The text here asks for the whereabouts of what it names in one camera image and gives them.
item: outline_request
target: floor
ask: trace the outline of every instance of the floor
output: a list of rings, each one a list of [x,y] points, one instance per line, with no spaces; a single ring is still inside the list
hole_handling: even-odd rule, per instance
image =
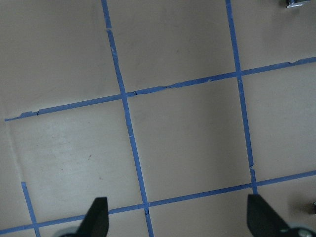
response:
[[[0,235],[316,229],[316,1],[0,2]]]

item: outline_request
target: black plastic part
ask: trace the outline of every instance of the black plastic part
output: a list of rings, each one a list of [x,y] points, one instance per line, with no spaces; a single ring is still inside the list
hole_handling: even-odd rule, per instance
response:
[[[94,200],[77,232],[61,237],[106,237],[108,230],[108,200],[106,197],[98,197]]]
[[[279,237],[290,229],[260,195],[248,195],[247,225],[254,237]]]

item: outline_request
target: grid square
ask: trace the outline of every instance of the grid square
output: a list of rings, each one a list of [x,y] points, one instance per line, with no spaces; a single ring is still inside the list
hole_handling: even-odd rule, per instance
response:
[[[251,237],[246,224],[250,189],[150,208],[156,237]]]
[[[316,63],[243,78],[257,180],[316,170]]]
[[[0,3],[6,115],[119,94],[100,0]]]
[[[236,79],[129,103],[149,201],[251,182]]]
[[[127,91],[235,71],[225,1],[108,5]]]
[[[81,221],[46,226],[39,229],[41,237],[59,237],[73,233]],[[148,237],[144,210],[134,210],[109,215],[109,232],[107,237]]]
[[[8,124],[4,122],[0,101],[0,230],[32,223],[10,141]]]
[[[142,203],[121,101],[9,123],[38,222]]]
[[[241,68],[294,62],[316,55],[316,2],[232,0]]]
[[[289,224],[316,229],[316,177],[290,180],[258,187],[269,205]]]

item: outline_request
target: metal part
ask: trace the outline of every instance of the metal part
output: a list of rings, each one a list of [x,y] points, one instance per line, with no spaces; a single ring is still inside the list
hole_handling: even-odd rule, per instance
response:
[[[304,230],[304,229],[300,229],[300,230],[298,231],[298,235],[299,235],[300,237],[313,237],[313,235],[312,235],[311,232],[309,232],[309,231],[307,231],[307,230]]]
[[[287,8],[302,6],[310,1],[311,0],[287,0]]]
[[[290,228],[260,195],[248,195],[247,224],[254,237],[316,237],[312,230]]]
[[[106,197],[98,197],[94,200],[76,233],[60,237],[105,237],[108,230],[108,200]]]

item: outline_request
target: blue tape line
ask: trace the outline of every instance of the blue tape line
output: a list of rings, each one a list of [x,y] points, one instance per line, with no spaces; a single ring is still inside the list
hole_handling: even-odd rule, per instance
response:
[[[242,190],[242,189],[248,189],[248,188],[251,188],[251,184],[243,184],[243,185],[238,185],[238,186],[233,186],[233,187],[223,188],[223,189],[217,189],[217,190],[207,191],[207,192],[198,193],[198,194],[191,194],[191,195],[174,197],[174,198],[169,198],[169,199],[160,200],[160,201],[153,201],[153,202],[149,203],[149,206],[165,205],[165,204],[169,204],[169,203],[186,201],[186,200],[202,198],[202,197],[208,197],[208,196],[217,195],[217,194],[224,194],[224,193],[229,193],[229,192],[238,191],[238,190]]]
[[[294,180],[294,179],[306,178],[306,177],[310,177],[310,176],[314,176],[314,175],[316,175],[316,170],[313,170],[310,172],[305,172],[305,173],[300,173],[300,174],[288,175],[288,176],[275,178],[275,179],[259,181],[259,182],[257,182],[257,185],[263,186],[263,185],[275,184],[275,183],[280,183],[280,182]]]
[[[0,235],[12,233],[12,232],[17,232],[17,231],[24,231],[24,230],[29,230],[33,229],[33,225],[25,225],[25,226],[18,226],[18,227],[13,227],[5,230],[0,230]]]
[[[32,116],[49,114],[49,113],[53,113],[53,112],[57,112],[57,111],[69,110],[69,109],[79,108],[79,107],[88,106],[88,105],[96,105],[96,104],[114,101],[114,100],[119,100],[119,99],[121,99],[121,95],[112,95],[112,96],[107,96],[107,97],[102,97],[102,98],[97,98],[97,99],[92,99],[92,100],[85,100],[85,101],[75,102],[75,103],[71,103],[71,104],[67,104],[67,105],[59,105],[59,106],[55,106],[55,107],[41,109],[37,112],[25,112],[25,113],[22,113],[19,117],[6,118],[4,121],[12,121],[12,120],[16,120],[16,119],[22,119],[22,118],[27,118],[27,117],[32,117]]]
[[[105,25],[108,29],[112,28],[111,20],[110,20],[110,14],[108,9],[108,4],[106,0],[101,0],[102,8],[103,8],[103,15],[105,20]]]
[[[144,206],[142,204],[116,208],[116,209],[109,210],[109,215],[120,213],[120,212],[138,210],[138,209],[142,209],[142,208],[144,208]],[[46,221],[46,222],[38,223],[38,226],[44,227],[44,226],[52,226],[52,225],[62,224],[62,223],[67,223],[67,222],[72,222],[72,221],[79,221],[79,220],[83,220],[84,217],[85,217],[85,215],[80,215],[80,216],[62,218],[62,219],[53,220],[53,221]]]
[[[188,80],[188,81],[179,82],[179,83],[175,83],[175,84],[167,85],[167,86],[156,86],[156,87],[151,87],[147,89],[136,90],[133,92],[128,92],[127,96],[133,97],[135,95],[150,94],[150,93],[162,91],[168,88],[181,88],[184,86],[197,85],[197,84],[202,84],[209,81],[216,81],[216,80],[222,80],[222,79],[233,78],[233,77],[236,77],[235,72],[225,73],[225,74],[220,74],[220,75],[215,75],[215,76],[210,76],[210,77],[205,77],[205,78],[199,78],[199,79],[194,79],[194,80]]]
[[[243,128],[244,128],[246,146],[247,146],[247,155],[248,155],[248,163],[249,163],[250,176],[251,176],[252,191],[254,194],[257,194],[258,189],[257,189],[255,170],[253,169],[253,156],[252,156],[246,100],[244,96],[243,83],[242,83],[242,77],[241,77],[241,67],[240,67],[236,31],[235,31],[235,25],[234,25],[234,19],[233,19],[233,10],[232,10],[232,4],[230,0],[226,0],[226,10],[227,10],[228,24],[229,24],[229,30],[230,30],[232,46],[233,46],[233,54],[234,54],[235,69],[236,69],[236,74],[237,74]]]
[[[35,217],[35,213],[34,213],[34,210],[33,210],[33,207],[32,207],[32,203],[31,203],[31,199],[30,199],[28,188],[27,188],[25,182],[21,182],[21,185],[22,185],[22,189],[23,189],[26,205],[28,206],[28,210],[29,210],[30,218],[31,218],[32,225],[33,225],[33,228],[34,228],[34,231],[35,231],[35,235],[36,235],[36,237],[40,237],[40,231],[39,231],[39,227],[37,226],[36,217]]]
[[[106,25],[107,26],[111,25],[110,15],[109,15],[109,12],[108,12],[108,7],[107,7],[106,0],[102,0],[102,5],[105,6],[105,8],[103,8],[103,11],[104,11],[104,14],[107,15],[107,17],[105,17]],[[131,144],[132,152],[133,152],[133,156],[134,156],[134,162],[135,162],[136,173],[137,173],[137,177],[138,177],[140,193],[141,193],[142,201],[143,201],[143,204],[144,204],[144,210],[145,210],[145,217],[146,217],[148,234],[149,234],[149,237],[154,237],[152,222],[151,222],[150,214],[149,214],[149,205],[148,205],[148,201],[147,201],[147,195],[146,195],[146,190],[145,190],[143,173],[142,173],[142,169],[141,169],[141,165],[140,165],[140,161],[139,161],[139,156],[138,156],[138,151],[137,151],[137,146],[136,146],[136,140],[135,140],[135,137],[134,137],[132,121],[131,121],[131,117],[130,117],[130,113],[129,113],[129,106],[128,106],[128,101],[127,101],[127,95],[126,95],[126,91],[125,91],[125,87],[124,87],[124,83],[123,83],[123,78],[122,78],[122,75],[121,75],[121,72],[120,72],[120,69],[119,69],[118,53],[117,53],[117,49],[116,49],[113,33],[109,29],[109,27],[107,27],[107,28],[108,28],[107,29],[107,33],[108,33],[108,38],[109,38],[109,42],[110,42],[110,47],[111,47],[111,53],[112,53],[115,73],[117,75],[118,86],[119,86],[119,90],[120,90],[120,94],[121,94],[121,98],[122,98],[122,102],[123,102],[123,107],[124,107],[124,112],[125,112],[126,126],[127,126],[129,140],[130,140],[130,144]]]
[[[62,218],[58,220],[53,220],[53,221],[45,221],[38,223],[39,227],[44,227],[44,226],[52,226],[52,225],[57,225],[57,224],[63,224],[67,222],[72,222],[72,221],[81,221],[83,220],[85,215],[80,215],[80,216],[73,216],[73,217],[68,217],[68,218]]]
[[[286,62],[286,63],[279,63],[279,64],[273,64],[273,65],[269,65],[269,66],[244,70],[244,71],[241,71],[241,75],[245,76],[245,75],[249,75],[249,74],[261,73],[261,72],[277,70],[277,69],[282,69],[282,68],[287,68],[287,67],[293,67],[293,66],[298,66],[298,65],[304,65],[304,64],[308,64],[308,63],[314,63],[314,62],[316,62],[316,57],[305,58],[305,59],[301,59],[301,60],[298,60],[298,61],[293,62],[293,63]],[[199,78],[199,79],[179,82],[179,83],[175,83],[175,84],[167,85],[167,86],[156,86],[156,87],[151,87],[151,88],[147,88],[147,89],[136,90],[133,92],[128,92],[126,95],[127,95],[127,97],[133,97],[133,96],[141,95],[141,94],[155,93],[155,92],[162,91],[162,90],[165,90],[168,88],[180,88],[183,86],[190,86],[190,85],[206,83],[209,81],[228,79],[228,78],[233,78],[236,76],[237,76],[237,73],[235,73],[235,72],[220,74],[220,75],[210,76],[210,77],[206,77],[206,78]],[[25,112],[25,113],[22,113],[19,117],[6,118],[4,121],[23,119],[23,118],[27,118],[27,117],[38,116],[38,115],[53,113],[53,112],[62,111],[62,110],[74,109],[74,108],[79,108],[79,107],[88,106],[88,105],[95,105],[95,104],[105,103],[105,102],[119,100],[119,99],[121,99],[121,95],[113,95],[113,96],[107,96],[107,97],[102,97],[102,98],[96,98],[96,99],[71,103],[71,104],[67,104],[67,105],[61,105],[61,106],[55,106],[55,107],[51,107],[51,108],[41,109],[37,112]]]
[[[259,181],[259,182],[257,182],[257,186],[282,183],[282,182],[286,182],[286,181],[290,181],[290,180],[296,180],[296,179],[301,179],[301,178],[306,178],[306,177],[311,177],[311,176],[316,176],[316,170],[313,170],[310,172],[305,172],[305,173],[300,173],[300,174],[288,175],[288,176],[275,178],[275,179],[268,179],[268,180]],[[228,187],[228,188],[223,188],[223,189],[217,189],[217,190],[212,190],[212,191],[198,193],[198,194],[191,194],[191,195],[186,195],[186,196],[181,196],[181,197],[169,198],[169,199],[165,199],[165,200],[153,201],[153,202],[148,203],[148,205],[150,207],[158,206],[158,205],[165,205],[165,204],[173,203],[173,202],[185,201],[185,200],[190,200],[190,199],[195,199],[195,198],[202,198],[202,197],[207,197],[207,196],[216,195],[216,194],[229,193],[229,192],[247,189],[247,188],[251,188],[251,187],[252,187],[252,184],[243,184],[243,185],[238,185],[238,186],[233,186],[233,187]],[[143,204],[127,206],[127,207],[109,210],[109,214],[111,215],[111,214],[116,214],[116,213],[120,213],[120,212],[138,210],[138,209],[142,209],[142,208],[144,208]],[[54,220],[54,221],[37,223],[37,226],[38,227],[51,226],[51,225],[62,224],[62,223],[71,222],[71,221],[83,220],[83,219],[84,219],[84,215],[74,216],[74,217],[63,218],[63,219],[58,219],[58,220]],[[5,230],[0,230],[0,235],[11,233],[11,232],[33,229],[33,228],[34,228],[33,224],[13,227],[13,228],[5,229]]]
[[[277,64],[273,64],[273,65],[269,65],[269,66],[243,70],[241,72],[241,74],[244,76],[244,75],[255,74],[255,73],[262,73],[262,72],[267,72],[267,71],[271,71],[271,70],[288,68],[288,67],[304,65],[304,64],[307,64],[307,63],[314,63],[314,62],[316,62],[316,57],[304,58],[304,59],[300,59],[300,60],[298,60],[296,62],[293,62],[293,63],[290,63],[290,62],[277,63]]]

